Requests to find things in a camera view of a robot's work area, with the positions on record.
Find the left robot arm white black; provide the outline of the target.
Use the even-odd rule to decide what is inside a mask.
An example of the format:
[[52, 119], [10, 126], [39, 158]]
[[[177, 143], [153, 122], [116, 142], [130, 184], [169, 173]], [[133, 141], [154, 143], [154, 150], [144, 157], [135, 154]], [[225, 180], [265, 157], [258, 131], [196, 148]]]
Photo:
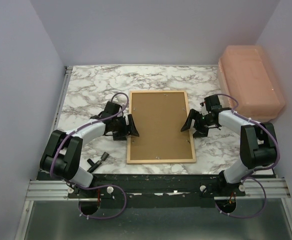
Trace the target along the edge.
[[54, 130], [48, 140], [39, 167], [52, 177], [59, 177], [79, 187], [87, 198], [93, 197], [97, 185], [93, 175], [80, 167], [82, 148], [92, 140], [112, 133], [113, 140], [124, 141], [128, 136], [139, 137], [133, 115], [124, 116], [125, 107], [108, 101], [102, 112], [87, 123], [69, 131]]

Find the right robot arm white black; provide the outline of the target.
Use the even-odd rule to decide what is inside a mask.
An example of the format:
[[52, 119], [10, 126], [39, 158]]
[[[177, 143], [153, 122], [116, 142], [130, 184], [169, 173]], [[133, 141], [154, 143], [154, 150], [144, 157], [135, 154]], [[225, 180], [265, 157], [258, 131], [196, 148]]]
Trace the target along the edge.
[[275, 128], [270, 122], [259, 122], [236, 111], [239, 102], [224, 93], [213, 94], [200, 104], [205, 113], [191, 109], [181, 132], [195, 129], [194, 138], [205, 138], [210, 129], [226, 127], [240, 136], [239, 160], [222, 171], [216, 191], [227, 196], [238, 184], [255, 172], [273, 169], [280, 160]]

